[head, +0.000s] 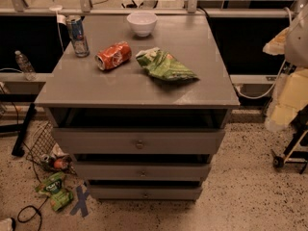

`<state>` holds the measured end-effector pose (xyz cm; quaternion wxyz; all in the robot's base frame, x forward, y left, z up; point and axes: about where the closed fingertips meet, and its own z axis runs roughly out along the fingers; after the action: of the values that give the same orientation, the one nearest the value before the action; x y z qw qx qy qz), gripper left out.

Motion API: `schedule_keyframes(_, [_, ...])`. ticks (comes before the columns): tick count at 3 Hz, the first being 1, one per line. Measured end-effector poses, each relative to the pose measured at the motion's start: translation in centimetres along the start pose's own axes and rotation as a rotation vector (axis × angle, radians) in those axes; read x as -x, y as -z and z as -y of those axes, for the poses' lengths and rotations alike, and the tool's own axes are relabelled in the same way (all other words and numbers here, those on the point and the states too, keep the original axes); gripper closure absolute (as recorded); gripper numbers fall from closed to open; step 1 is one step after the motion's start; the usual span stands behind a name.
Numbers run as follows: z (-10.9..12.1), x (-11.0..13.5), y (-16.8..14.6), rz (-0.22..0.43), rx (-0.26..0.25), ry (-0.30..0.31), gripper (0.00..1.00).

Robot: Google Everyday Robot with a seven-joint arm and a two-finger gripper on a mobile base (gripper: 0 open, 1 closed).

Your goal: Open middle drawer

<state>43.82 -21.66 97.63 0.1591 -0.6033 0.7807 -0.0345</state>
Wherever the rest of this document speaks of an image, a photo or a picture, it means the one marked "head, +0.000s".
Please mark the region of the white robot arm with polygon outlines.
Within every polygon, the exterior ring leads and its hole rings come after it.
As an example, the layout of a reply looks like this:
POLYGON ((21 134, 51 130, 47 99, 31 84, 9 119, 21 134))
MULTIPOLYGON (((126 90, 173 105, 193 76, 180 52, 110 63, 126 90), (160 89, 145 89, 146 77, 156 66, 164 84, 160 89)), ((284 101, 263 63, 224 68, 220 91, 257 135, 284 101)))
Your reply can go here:
POLYGON ((272 56, 283 55, 295 71, 277 78, 272 101, 267 110, 265 126, 269 131, 281 131, 308 105, 308 5, 305 5, 290 25, 264 47, 272 56))

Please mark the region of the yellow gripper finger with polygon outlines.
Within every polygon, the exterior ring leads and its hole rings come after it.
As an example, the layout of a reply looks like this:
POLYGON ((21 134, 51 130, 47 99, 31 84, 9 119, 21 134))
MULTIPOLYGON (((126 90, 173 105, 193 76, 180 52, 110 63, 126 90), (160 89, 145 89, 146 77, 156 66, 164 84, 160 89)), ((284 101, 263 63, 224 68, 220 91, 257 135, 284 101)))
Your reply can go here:
POLYGON ((283 29, 273 39, 265 44, 263 52, 272 56, 285 54, 285 42, 289 28, 283 29))
POLYGON ((307 105, 308 69, 297 68, 290 75, 282 74, 267 109, 265 127, 271 132, 287 128, 307 105))

